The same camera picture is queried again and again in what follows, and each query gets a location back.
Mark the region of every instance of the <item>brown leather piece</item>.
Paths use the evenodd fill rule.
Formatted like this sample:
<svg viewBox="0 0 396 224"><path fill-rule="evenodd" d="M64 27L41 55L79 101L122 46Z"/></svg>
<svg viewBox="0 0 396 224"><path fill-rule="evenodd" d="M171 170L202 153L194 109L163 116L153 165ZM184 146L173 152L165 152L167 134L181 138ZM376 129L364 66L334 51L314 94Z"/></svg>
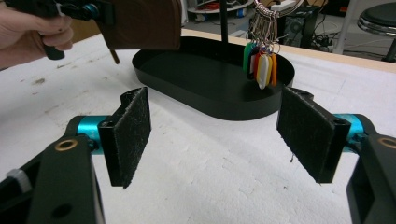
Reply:
<svg viewBox="0 0 396 224"><path fill-rule="evenodd" d="M97 22L109 49L178 49L179 0L110 0L115 24Z"/></svg>

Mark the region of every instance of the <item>black stool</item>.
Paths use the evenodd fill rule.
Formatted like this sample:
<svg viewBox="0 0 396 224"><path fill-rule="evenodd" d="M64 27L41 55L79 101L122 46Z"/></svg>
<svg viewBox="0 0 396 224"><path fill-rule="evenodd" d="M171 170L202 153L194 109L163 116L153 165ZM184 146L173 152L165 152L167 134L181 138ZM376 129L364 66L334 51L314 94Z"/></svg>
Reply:
<svg viewBox="0 0 396 224"><path fill-rule="evenodd" d="M366 32L393 37L392 45L384 62L395 62L396 55L396 3L387 3L370 7L361 13L358 26Z"/></svg>

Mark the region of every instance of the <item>hand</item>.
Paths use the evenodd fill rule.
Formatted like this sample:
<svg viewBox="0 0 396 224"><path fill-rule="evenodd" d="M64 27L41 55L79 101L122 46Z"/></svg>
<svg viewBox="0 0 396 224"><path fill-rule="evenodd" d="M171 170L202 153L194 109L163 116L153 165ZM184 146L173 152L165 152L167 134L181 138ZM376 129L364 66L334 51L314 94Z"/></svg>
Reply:
<svg viewBox="0 0 396 224"><path fill-rule="evenodd" d="M71 22L70 17L44 19L0 3L0 68L46 56L43 43L58 50L71 49Z"/></svg>

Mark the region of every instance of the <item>black oval tray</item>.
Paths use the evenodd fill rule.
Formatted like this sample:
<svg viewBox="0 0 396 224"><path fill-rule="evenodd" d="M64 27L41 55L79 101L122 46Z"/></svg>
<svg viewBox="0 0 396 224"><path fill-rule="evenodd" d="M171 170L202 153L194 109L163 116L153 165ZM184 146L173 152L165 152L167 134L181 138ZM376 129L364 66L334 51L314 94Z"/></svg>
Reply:
<svg viewBox="0 0 396 224"><path fill-rule="evenodd" d="M133 58L138 79L209 116L259 119L280 108L282 86L291 86L294 68L277 57L278 82L260 90L242 71L244 46L200 37L181 37L180 50L139 50Z"/></svg>

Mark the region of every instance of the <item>keychain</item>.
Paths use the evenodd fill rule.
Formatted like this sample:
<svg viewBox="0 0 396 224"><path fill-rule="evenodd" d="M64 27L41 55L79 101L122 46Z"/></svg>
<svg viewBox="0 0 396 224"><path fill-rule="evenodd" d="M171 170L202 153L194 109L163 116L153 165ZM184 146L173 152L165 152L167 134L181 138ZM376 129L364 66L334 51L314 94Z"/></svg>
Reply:
<svg viewBox="0 0 396 224"><path fill-rule="evenodd" d="M248 79L256 80L261 90L270 83L272 86L277 84L277 53L274 53L274 45L278 45L277 19L294 11L303 1L279 12L254 0L256 10L248 29L251 41L245 46L243 71Z"/></svg>

